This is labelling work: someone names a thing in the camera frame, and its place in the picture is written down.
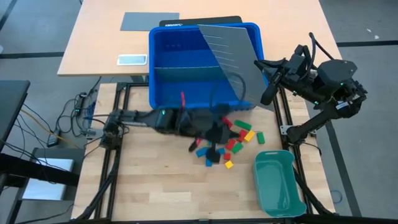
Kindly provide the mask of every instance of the wooden table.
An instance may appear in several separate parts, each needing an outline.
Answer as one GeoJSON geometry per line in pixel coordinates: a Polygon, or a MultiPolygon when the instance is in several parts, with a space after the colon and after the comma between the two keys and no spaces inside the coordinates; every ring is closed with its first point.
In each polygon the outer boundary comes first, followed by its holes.
{"type": "MultiPolygon", "coordinates": [[[[340,56],[318,1],[303,0],[84,0],[58,75],[146,75],[148,65],[118,66],[118,55],[148,54],[148,33],[120,31],[125,12],[179,12],[181,19],[241,16],[261,30],[268,60],[288,57],[298,44],[310,45],[309,32],[333,56],[340,56]]],[[[326,57],[317,54],[315,63],[326,57]]]]}
{"type": "MultiPolygon", "coordinates": [[[[112,111],[115,92],[115,83],[100,86],[95,114],[112,111]]],[[[303,99],[288,94],[288,100],[293,122],[306,121],[308,112],[303,99]]],[[[147,87],[132,88],[129,110],[150,110],[148,102],[147,87]]],[[[205,167],[204,158],[188,153],[192,138],[130,127],[121,149],[112,220],[266,218],[257,204],[252,166],[259,152],[282,148],[275,114],[257,107],[252,111],[232,113],[229,118],[252,124],[253,130],[263,131],[266,138],[264,145],[258,145],[256,140],[245,144],[232,156],[234,166],[230,170],[223,163],[205,167]]],[[[316,144],[314,138],[308,138],[307,142],[316,144]]],[[[98,141],[90,144],[86,152],[97,145],[98,141]]],[[[327,209],[334,211],[318,150],[302,145],[301,153],[308,186],[327,209]]],[[[95,195],[103,158],[104,149],[99,148],[85,159],[72,218],[79,216],[95,195]]],[[[106,202],[107,199],[103,204],[103,216],[106,202]]]]}

